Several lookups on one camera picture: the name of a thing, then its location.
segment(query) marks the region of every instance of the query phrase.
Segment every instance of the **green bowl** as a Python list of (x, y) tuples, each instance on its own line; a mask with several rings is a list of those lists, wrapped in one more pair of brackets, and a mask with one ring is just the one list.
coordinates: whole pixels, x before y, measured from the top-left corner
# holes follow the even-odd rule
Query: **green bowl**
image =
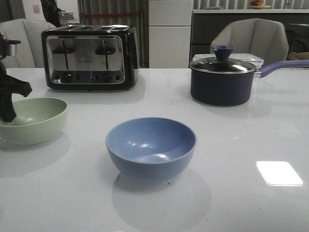
[(0, 119), (0, 137), (12, 144), (37, 144), (56, 136), (67, 118), (67, 103), (57, 98), (33, 98), (13, 103), (17, 117)]

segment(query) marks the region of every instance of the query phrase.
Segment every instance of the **saucepan handle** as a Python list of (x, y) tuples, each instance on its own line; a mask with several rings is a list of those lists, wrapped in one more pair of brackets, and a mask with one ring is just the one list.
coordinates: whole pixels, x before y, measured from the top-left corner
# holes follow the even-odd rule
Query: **saucepan handle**
[(259, 69), (259, 71), (261, 72), (260, 78), (263, 78), (268, 74), (270, 74), (271, 72), (281, 68), (306, 68), (306, 67), (309, 67), (309, 59), (278, 61), (261, 67)]

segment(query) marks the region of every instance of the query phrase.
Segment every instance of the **bowl rim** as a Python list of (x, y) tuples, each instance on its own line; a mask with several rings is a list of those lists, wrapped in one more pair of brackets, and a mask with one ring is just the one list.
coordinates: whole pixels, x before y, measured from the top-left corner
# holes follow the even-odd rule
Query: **bowl rim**
[[(132, 161), (132, 160), (130, 160), (130, 159), (126, 159), (126, 158), (124, 158), (124, 157), (122, 157), (122, 156), (119, 156), (118, 154), (116, 154), (115, 152), (113, 152), (113, 151), (111, 150), (111, 147), (109, 146), (107, 140), (108, 140), (110, 134), (114, 131), (114, 129), (116, 129), (117, 127), (119, 127), (119, 126), (121, 126), (121, 125), (123, 125), (123, 124), (125, 124), (125, 123), (128, 123), (128, 122), (130, 122), (130, 121), (136, 121), (136, 120), (141, 120), (141, 119), (163, 119), (163, 120), (166, 120), (166, 121), (173, 121), (173, 122), (176, 122), (177, 124), (181, 124), (181, 125), (183, 125), (184, 127), (188, 128), (189, 131), (192, 133), (192, 135), (193, 135), (193, 137), (194, 137), (194, 144), (193, 144), (193, 146), (191, 147), (191, 149), (190, 149), (188, 152), (182, 154), (181, 156), (179, 156), (179, 157), (177, 157), (177, 158), (174, 158), (174, 159), (171, 159), (171, 160), (168, 160), (168, 161), (162, 161), (162, 162), (139, 162), (139, 161)], [(194, 133), (194, 131), (193, 131), (190, 127), (188, 127), (187, 125), (185, 125), (185, 124), (183, 124), (183, 123), (181, 123), (181, 122), (179, 122), (179, 121), (176, 121), (176, 120), (173, 120), (173, 119), (170, 119), (170, 118), (165, 118), (165, 117), (151, 117), (151, 116), (150, 116), (150, 117), (138, 117), (138, 118), (133, 118), (133, 119), (130, 119), (130, 120), (121, 122), (121, 123), (117, 124), (116, 126), (112, 127), (112, 129), (110, 129), (110, 131), (109, 131), (109, 132), (107, 133), (107, 135), (106, 135), (105, 144), (106, 144), (106, 147), (107, 147), (108, 151), (112, 152), (115, 156), (117, 156), (118, 158), (120, 158), (120, 159), (122, 159), (122, 160), (131, 162), (131, 163), (138, 163), (138, 164), (145, 164), (145, 165), (155, 165), (155, 164), (164, 164), (164, 163), (174, 162), (174, 161), (183, 159), (184, 157), (188, 156), (188, 155), (191, 153), (191, 151), (195, 148), (195, 146), (196, 146), (196, 144), (197, 144), (197, 136), (196, 136), (196, 134)]]
[(60, 99), (60, 98), (48, 98), (48, 97), (43, 97), (43, 98), (28, 98), (28, 99), (23, 99), (23, 100), (16, 101), (16, 102), (31, 101), (31, 100), (36, 100), (36, 99), (53, 99), (53, 100), (58, 100), (58, 101), (61, 101), (61, 102), (65, 103), (65, 108), (64, 108), (63, 111), (61, 111), (59, 114), (57, 114), (57, 115), (55, 115), (55, 116), (53, 116), (53, 117), (51, 117), (51, 118), (49, 118), (49, 119), (45, 119), (45, 120), (43, 120), (43, 121), (39, 121), (39, 122), (31, 123), (31, 124), (26, 124), (26, 125), (14, 125), (14, 126), (10, 125), (10, 122), (4, 122), (5, 124), (0, 124), (0, 128), (17, 128), (17, 127), (18, 127), (18, 128), (21, 128), (21, 127), (28, 127), (28, 126), (33, 126), (33, 125), (36, 125), (36, 124), (44, 123), (44, 122), (46, 122), (46, 121), (52, 120), (52, 119), (54, 119), (55, 117), (58, 117), (58, 116), (64, 114), (64, 113), (67, 111), (67, 109), (68, 109), (68, 103), (67, 103), (65, 100)]

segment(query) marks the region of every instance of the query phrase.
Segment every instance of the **blue bowl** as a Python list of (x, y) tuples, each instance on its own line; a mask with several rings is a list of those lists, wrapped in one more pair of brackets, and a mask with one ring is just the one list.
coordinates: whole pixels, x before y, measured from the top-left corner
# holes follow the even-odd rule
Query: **blue bowl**
[(124, 175), (146, 182), (163, 182), (189, 164), (196, 143), (184, 124), (145, 117), (123, 122), (108, 133), (110, 157)]

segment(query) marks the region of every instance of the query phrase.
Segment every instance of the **white cabinet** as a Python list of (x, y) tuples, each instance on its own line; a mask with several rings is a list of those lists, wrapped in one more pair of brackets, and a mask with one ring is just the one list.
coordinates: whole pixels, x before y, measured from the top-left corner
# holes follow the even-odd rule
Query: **white cabinet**
[(149, 1), (149, 67), (188, 68), (193, 0)]

